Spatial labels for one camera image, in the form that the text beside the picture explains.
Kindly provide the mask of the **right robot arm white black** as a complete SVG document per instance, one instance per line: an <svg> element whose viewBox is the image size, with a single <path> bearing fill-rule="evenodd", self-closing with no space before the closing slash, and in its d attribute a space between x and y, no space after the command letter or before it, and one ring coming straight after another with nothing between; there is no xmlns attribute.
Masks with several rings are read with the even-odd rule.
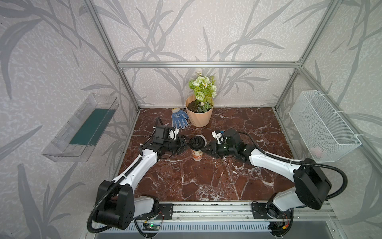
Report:
<svg viewBox="0 0 382 239"><path fill-rule="evenodd" d="M212 135L214 141L202 148L202 152L214 158L232 156L277 173L294 183L294 187L276 193L268 200L264 208L269 217L276 219L289 209L301 206L321 209L332 185L314 160L286 159L263 151L255 143L245 144L241 133L234 129L214 131Z"/></svg>

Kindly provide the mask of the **printed paper milk tea cup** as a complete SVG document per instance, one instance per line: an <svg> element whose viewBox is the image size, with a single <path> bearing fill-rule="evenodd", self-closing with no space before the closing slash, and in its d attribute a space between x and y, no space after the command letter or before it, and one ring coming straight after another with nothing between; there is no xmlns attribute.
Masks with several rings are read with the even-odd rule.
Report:
<svg viewBox="0 0 382 239"><path fill-rule="evenodd" d="M201 161L203 158L203 152L201 150L193 150L192 149L192 157L195 161Z"/></svg>

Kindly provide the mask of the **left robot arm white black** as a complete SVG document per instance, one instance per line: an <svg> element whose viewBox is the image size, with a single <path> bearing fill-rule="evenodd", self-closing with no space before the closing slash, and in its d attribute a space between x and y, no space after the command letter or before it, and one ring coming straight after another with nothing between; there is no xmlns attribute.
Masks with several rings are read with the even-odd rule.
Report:
<svg viewBox="0 0 382 239"><path fill-rule="evenodd" d="M157 214L158 205L148 196L134 197L138 184L164 154L183 153L190 138L169 126L156 126L150 138L139 147L139 154L128 168L111 181L103 181L87 220L87 230L97 234L110 228L126 229L131 221L145 214Z"/></svg>

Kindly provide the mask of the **black plastic cup lid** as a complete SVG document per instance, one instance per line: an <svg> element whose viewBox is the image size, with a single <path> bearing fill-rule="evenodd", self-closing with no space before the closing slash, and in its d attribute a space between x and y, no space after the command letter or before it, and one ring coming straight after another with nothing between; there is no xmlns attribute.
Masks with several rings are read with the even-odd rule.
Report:
<svg viewBox="0 0 382 239"><path fill-rule="evenodd" d="M189 145L190 148L193 150L202 150L204 141L200 137L200 135L193 137L193 139L194 139L194 142Z"/></svg>

